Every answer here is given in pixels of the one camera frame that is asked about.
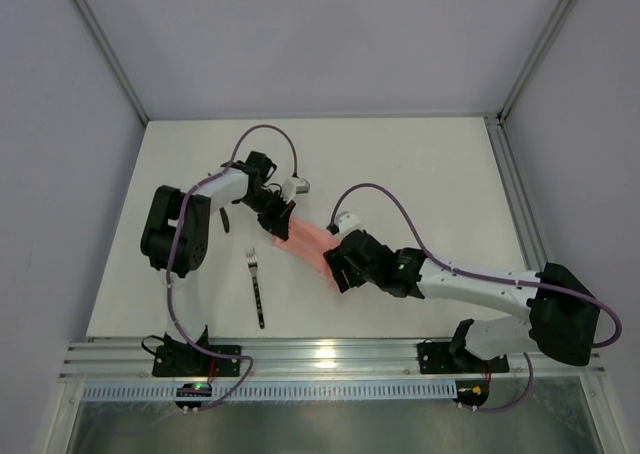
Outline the pink satin napkin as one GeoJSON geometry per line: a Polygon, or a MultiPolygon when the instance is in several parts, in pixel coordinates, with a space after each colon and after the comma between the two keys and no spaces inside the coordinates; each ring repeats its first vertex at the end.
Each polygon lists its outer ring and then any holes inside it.
{"type": "Polygon", "coordinates": [[[271,243],[309,265],[323,276],[334,290],[338,289],[324,254],[340,244],[339,238],[309,222],[292,217],[289,221],[288,239],[283,240],[272,235],[271,243]]]}

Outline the aluminium front rail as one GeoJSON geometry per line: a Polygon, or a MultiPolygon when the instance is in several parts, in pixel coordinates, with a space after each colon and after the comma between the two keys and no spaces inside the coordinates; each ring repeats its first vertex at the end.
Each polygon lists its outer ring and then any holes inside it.
{"type": "MultiPolygon", "coordinates": [[[[415,338],[216,338],[239,345],[254,359],[251,381],[419,379],[415,338]]],[[[58,380],[99,382],[150,380],[152,356],[137,338],[94,338],[74,342],[64,356],[58,380]]]]}

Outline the right corner frame post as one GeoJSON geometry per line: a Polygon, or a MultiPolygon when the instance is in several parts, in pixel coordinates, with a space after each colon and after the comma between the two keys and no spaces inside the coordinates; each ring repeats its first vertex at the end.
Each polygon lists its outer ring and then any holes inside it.
{"type": "Polygon", "coordinates": [[[515,111],[527,87],[543,64],[555,40],[566,25],[570,14],[579,0],[557,0],[547,17],[542,30],[522,65],[514,84],[497,114],[497,119],[505,123],[515,111]]]}

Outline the aluminium rail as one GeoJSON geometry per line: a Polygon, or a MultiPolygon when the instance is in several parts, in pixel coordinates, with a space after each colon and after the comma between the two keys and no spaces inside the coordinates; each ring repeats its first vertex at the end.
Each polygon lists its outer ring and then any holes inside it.
{"type": "Polygon", "coordinates": [[[497,115],[485,116],[484,123],[524,263],[529,270],[541,272],[548,262],[548,252],[506,125],[497,115]]]}
{"type": "MultiPolygon", "coordinates": [[[[254,359],[251,381],[419,379],[415,338],[216,338],[239,345],[254,359]]],[[[137,338],[94,338],[74,342],[64,356],[58,380],[99,382],[150,380],[152,356],[137,338]]]]}

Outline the left corner frame post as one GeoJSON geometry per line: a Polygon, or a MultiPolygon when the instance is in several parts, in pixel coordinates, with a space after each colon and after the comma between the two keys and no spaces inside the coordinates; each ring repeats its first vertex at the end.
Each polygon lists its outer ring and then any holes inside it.
{"type": "Polygon", "coordinates": [[[136,117],[143,126],[147,126],[150,121],[150,117],[136,93],[122,63],[120,62],[116,51],[101,26],[94,9],[90,5],[89,0],[69,1],[87,30],[92,42],[95,44],[100,56],[106,63],[108,70],[122,91],[122,94],[125,96],[132,110],[135,112],[136,117]]]}

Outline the left controller board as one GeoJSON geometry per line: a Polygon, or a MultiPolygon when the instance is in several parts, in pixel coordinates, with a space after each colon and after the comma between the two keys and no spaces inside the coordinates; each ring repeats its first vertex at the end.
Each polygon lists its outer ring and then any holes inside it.
{"type": "Polygon", "coordinates": [[[199,410],[212,400],[212,387],[209,383],[186,383],[176,389],[174,402],[183,411],[199,410]]]}

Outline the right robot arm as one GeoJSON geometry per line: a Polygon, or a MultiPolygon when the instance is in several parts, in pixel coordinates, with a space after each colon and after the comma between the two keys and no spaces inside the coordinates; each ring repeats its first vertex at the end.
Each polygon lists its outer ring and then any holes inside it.
{"type": "Polygon", "coordinates": [[[600,310],[561,265],[509,273],[502,282],[499,271],[440,265],[417,248],[393,251],[364,230],[347,234],[323,257],[342,292],[370,283],[395,298],[443,299],[501,312],[491,321],[459,322],[448,352],[463,372],[530,351],[569,366],[589,363],[600,310]]]}

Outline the black knife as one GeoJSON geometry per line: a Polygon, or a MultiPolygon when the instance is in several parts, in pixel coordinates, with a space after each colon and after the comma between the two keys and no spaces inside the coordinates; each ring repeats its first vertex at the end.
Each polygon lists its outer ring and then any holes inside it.
{"type": "Polygon", "coordinates": [[[230,227],[230,219],[229,216],[226,212],[226,209],[224,207],[219,209],[219,214],[221,217],[221,222],[222,222],[222,226],[223,226],[223,230],[226,234],[230,233],[231,227],[230,227]]]}

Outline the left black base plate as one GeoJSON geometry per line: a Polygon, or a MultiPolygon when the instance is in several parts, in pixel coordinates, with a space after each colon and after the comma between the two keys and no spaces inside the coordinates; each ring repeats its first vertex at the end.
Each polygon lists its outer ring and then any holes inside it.
{"type": "Polygon", "coordinates": [[[190,344],[165,335],[162,343],[153,351],[152,376],[236,378],[240,375],[240,360],[237,359],[237,356],[242,354],[240,345],[211,344],[207,330],[202,333],[196,344],[215,353],[215,356],[202,353],[190,344]]]}

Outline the corner frame post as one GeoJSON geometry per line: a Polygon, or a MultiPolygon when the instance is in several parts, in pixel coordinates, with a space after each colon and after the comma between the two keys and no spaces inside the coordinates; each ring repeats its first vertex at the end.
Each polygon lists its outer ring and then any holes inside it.
{"type": "Polygon", "coordinates": [[[515,111],[527,87],[543,64],[555,40],[566,25],[570,14],[579,0],[557,0],[547,17],[542,30],[522,65],[514,84],[497,114],[497,119],[505,123],[515,111]]]}
{"type": "Polygon", "coordinates": [[[150,117],[136,93],[122,63],[120,62],[116,51],[101,26],[94,9],[90,5],[89,0],[69,1],[87,30],[92,42],[95,44],[100,56],[106,63],[108,70],[122,91],[122,94],[125,96],[132,110],[135,112],[136,117],[143,126],[147,126],[150,121],[150,117]]]}

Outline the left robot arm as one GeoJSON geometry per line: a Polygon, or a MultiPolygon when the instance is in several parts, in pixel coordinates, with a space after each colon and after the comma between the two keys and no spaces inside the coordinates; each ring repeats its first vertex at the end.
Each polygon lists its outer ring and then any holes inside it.
{"type": "Polygon", "coordinates": [[[308,184],[292,175],[281,184],[270,185],[277,166],[263,153],[251,152],[244,161],[231,160],[186,191],[160,186],[152,199],[140,241],[150,266],[164,275],[168,324],[164,345],[188,347],[211,355],[208,326],[201,312],[198,269],[205,260],[210,218],[220,214],[228,231],[226,208],[243,204],[257,216],[267,233],[289,238],[294,198],[308,184]]]}

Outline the right controller board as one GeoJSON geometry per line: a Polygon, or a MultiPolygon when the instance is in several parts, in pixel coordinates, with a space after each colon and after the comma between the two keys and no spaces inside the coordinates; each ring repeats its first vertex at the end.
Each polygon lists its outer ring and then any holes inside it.
{"type": "Polygon", "coordinates": [[[453,401],[458,408],[478,410],[482,407],[490,393],[486,383],[476,381],[457,381],[453,401]]]}

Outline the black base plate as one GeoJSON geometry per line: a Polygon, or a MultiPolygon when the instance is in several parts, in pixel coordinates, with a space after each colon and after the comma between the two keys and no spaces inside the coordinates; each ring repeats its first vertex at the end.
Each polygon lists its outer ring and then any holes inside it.
{"type": "Polygon", "coordinates": [[[211,344],[207,330],[202,333],[196,344],[215,353],[215,356],[202,353],[190,344],[165,335],[162,343],[153,351],[152,376],[236,378],[240,375],[240,360],[237,359],[237,356],[242,354],[240,345],[211,344]]]}
{"type": "Polygon", "coordinates": [[[452,341],[424,340],[416,345],[421,374],[489,374],[508,373],[507,357],[483,360],[452,341]]]}

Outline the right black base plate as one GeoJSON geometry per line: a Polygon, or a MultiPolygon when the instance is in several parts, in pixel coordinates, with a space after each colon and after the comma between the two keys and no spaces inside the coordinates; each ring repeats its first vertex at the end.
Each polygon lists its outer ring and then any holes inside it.
{"type": "Polygon", "coordinates": [[[489,374],[508,373],[507,357],[483,360],[452,341],[424,340],[416,345],[421,374],[489,374]]]}

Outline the controller board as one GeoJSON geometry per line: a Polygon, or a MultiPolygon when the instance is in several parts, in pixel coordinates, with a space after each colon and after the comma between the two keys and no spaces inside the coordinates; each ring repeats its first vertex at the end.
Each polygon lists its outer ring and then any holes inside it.
{"type": "Polygon", "coordinates": [[[490,393],[486,383],[476,381],[457,381],[453,401],[458,408],[478,410],[482,407],[490,393]]]}
{"type": "Polygon", "coordinates": [[[199,410],[212,400],[212,387],[209,383],[186,383],[176,389],[174,402],[183,411],[199,410]]]}

